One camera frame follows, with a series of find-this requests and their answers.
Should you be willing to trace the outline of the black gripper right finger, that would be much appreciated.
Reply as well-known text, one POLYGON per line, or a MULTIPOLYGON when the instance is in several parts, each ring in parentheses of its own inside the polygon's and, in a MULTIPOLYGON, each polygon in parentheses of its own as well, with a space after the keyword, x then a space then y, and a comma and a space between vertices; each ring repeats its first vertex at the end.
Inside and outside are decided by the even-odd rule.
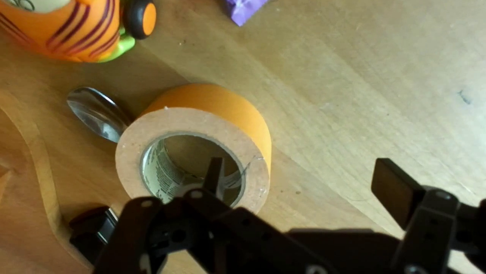
POLYGON ((404 230, 391 262, 398 274, 456 274, 453 250, 486 271, 486 199, 463 204, 439 187, 422 186, 391 158, 375 161, 371 190, 404 230))

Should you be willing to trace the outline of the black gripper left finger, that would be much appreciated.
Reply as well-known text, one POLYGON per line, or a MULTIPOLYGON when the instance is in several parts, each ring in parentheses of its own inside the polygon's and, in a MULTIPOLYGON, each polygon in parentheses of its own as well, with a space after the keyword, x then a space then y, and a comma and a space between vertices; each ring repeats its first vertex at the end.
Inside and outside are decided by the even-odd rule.
POLYGON ((208 274, 334 274, 330 262, 298 241, 217 199, 222 169, 214 158, 201 189, 167 204, 154 196, 129 201, 94 274, 157 274, 181 250, 208 274))

